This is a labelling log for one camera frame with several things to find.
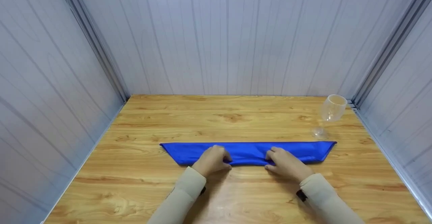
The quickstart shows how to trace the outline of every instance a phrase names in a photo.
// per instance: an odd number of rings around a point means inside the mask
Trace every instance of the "blue napkin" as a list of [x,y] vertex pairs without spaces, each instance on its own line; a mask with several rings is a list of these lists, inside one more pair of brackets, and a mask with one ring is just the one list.
[[315,142],[212,142],[212,143],[161,143],[160,145],[179,165],[194,164],[209,147],[219,145],[230,153],[232,166],[253,165],[264,166],[272,164],[266,161],[266,152],[271,147],[280,147],[305,164],[322,162],[329,154],[336,141]]

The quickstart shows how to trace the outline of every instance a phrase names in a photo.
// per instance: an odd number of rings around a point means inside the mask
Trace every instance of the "hand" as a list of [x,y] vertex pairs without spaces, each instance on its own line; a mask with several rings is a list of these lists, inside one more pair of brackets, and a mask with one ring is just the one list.
[[266,170],[290,178],[298,184],[314,174],[310,167],[282,148],[272,147],[271,150],[268,150],[266,160],[270,159],[275,166],[266,165],[264,167]]
[[207,178],[213,172],[222,169],[231,170],[231,165],[226,164],[223,160],[232,161],[230,154],[225,148],[214,145],[204,151],[198,161],[192,165],[192,168]]

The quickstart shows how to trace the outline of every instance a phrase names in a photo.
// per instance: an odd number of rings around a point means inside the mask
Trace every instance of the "right hand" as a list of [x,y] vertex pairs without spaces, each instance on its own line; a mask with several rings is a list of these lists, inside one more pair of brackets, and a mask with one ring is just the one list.
[[310,167],[279,147],[272,147],[271,150],[268,150],[266,160],[272,160],[275,163],[275,166],[266,165],[264,167],[266,170],[290,178],[297,184],[314,174]]

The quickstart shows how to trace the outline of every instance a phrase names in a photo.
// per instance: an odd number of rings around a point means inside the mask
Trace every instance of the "glass base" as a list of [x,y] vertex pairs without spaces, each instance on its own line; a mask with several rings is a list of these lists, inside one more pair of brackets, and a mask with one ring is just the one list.
[[312,136],[319,140],[328,139],[328,133],[323,127],[316,127],[312,129]]

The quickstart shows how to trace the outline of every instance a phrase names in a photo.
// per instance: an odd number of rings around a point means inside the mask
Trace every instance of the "black wristband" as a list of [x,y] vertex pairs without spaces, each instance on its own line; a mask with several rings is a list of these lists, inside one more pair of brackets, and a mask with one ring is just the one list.
[[302,190],[298,190],[296,192],[297,197],[301,200],[301,202],[307,201],[307,196],[303,193]]
[[201,196],[206,191],[206,187],[204,186],[201,190],[201,193],[199,193],[199,196]]

